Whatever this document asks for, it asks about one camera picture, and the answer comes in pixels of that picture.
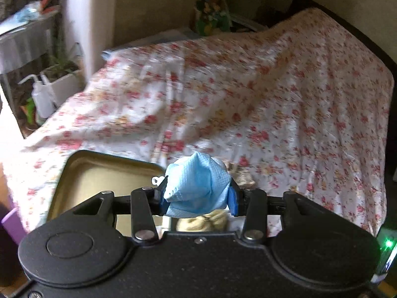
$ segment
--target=tray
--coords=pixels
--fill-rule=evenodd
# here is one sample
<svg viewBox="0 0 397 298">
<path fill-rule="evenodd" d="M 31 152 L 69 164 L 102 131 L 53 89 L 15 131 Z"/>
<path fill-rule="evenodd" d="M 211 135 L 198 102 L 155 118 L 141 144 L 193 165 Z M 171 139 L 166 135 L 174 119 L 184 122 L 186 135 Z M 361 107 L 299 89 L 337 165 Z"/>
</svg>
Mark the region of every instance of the tray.
<svg viewBox="0 0 397 298">
<path fill-rule="evenodd" d="M 129 195 L 132 190 L 153 186 L 152 177 L 163 176 L 164 169 L 149 162 L 109 154 L 80 150 L 69 157 L 62 171 L 47 220 L 80 204 L 100 191 L 112 190 L 115 196 Z M 154 216 L 156 226 L 162 218 Z M 131 216 L 118 215 L 116 229 L 131 236 Z"/>
</svg>

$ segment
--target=circular cover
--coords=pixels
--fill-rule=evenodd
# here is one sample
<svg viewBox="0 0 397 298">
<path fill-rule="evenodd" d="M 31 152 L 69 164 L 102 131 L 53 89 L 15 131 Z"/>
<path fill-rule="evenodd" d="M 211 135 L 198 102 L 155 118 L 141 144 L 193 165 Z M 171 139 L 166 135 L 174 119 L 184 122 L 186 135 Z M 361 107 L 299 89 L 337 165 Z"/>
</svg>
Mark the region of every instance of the circular cover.
<svg viewBox="0 0 397 298">
<path fill-rule="evenodd" d="M 80 287 L 111 272 L 127 253 L 126 239 L 96 216 L 62 216 L 29 233 L 19 261 L 27 275 L 54 287 Z"/>
<path fill-rule="evenodd" d="M 373 275 L 379 256 L 375 238 L 366 231 L 323 218 L 281 231 L 271 248 L 289 273 L 326 287 L 364 283 Z"/>
</svg>

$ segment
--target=blue face mask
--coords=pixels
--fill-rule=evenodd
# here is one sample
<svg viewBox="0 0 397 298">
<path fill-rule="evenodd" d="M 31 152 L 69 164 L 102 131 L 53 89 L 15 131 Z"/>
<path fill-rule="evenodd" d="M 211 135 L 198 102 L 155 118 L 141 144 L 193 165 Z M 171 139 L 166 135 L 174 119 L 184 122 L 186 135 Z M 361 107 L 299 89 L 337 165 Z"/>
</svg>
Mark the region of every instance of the blue face mask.
<svg viewBox="0 0 397 298">
<path fill-rule="evenodd" d="M 167 216 L 197 217 L 225 209 L 231 177 L 205 153 L 195 152 L 167 167 L 164 199 L 170 203 Z"/>
</svg>

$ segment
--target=mattress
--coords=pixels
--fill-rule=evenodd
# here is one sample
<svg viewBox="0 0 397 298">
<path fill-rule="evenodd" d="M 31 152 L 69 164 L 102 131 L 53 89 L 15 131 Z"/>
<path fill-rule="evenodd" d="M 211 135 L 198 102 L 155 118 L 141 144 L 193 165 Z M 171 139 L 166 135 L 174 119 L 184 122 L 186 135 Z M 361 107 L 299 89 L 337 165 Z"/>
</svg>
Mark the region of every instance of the mattress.
<svg viewBox="0 0 397 298">
<path fill-rule="evenodd" d="M 164 167 L 201 151 L 247 169 L 271 196 L 299 192 L 376 235 L 393 86 L 316 8 L 262 33 L 124 49 L 4 163 L 8 187 L 29 231 L 79 149 Z M 280 230 L 270 217 L 268 235 Z"/>
</svg>

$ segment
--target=floral bedsheet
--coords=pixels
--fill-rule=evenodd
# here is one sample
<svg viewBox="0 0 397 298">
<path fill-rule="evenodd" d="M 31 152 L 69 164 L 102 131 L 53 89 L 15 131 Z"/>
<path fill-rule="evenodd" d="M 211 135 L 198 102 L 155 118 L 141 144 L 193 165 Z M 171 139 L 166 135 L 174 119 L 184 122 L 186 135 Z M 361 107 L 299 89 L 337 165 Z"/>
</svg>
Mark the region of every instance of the floral bedsheet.
<svg viewBox="0 0 397 298">
<path fill-rule="evenodd" d="M 393 77 L 318 9 L 262 33 L 124 49 L 4 163 L 23 225 L 44 223 L 79 149 L 166 167 L 203 151 L 269 195 L 297 191 L 376 234 Z M 281 229 L 269 219 L 269 235 Z"/>
</svg>

